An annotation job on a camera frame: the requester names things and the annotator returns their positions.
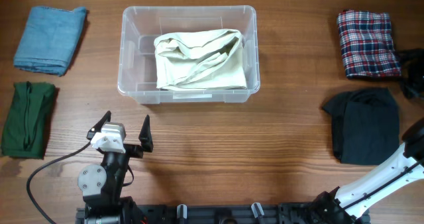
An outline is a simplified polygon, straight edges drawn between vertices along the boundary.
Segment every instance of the blue folded cloth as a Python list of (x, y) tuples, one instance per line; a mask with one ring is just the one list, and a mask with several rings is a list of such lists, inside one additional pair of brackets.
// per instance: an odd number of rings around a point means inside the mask
[(64, 75), (80, 39), (86, 13), (85, 7), (73, 11), (33, 7), (13, 58), (15, 67)]

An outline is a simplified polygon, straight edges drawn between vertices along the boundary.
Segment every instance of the black folded cloth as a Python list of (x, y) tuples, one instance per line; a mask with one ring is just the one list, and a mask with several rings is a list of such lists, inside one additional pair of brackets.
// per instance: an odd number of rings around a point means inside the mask
[(333, 154), (343, 164), (379, 165), (399, 147), (398, 105), (387, 88), (342, 92), (323, 110), (332, 117)]

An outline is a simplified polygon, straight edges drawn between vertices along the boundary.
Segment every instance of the dark green folded cloth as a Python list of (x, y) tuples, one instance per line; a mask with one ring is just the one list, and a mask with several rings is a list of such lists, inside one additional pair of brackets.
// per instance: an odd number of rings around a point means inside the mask
[(15, 83), (15, 94), (1, 139), (3, 155), (44, 156), (43, 132), (55, 100), (55, 86), (45, 82)]

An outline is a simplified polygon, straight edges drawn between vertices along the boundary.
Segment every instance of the red and blue plaid fabric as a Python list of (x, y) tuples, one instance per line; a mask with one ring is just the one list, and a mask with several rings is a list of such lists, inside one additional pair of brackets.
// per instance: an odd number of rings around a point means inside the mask
[(347, 10), (339, 14), (337, 24), (347, 78), (401, 76), (389, 14)]

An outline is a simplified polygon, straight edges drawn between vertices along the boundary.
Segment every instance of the crumpled white fabric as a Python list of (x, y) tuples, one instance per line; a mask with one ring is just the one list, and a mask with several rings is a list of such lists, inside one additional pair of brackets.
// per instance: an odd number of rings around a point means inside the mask
[(173, 32), (156, 38), (154, 46), (159, 89), (246, 89), (238, 30)]

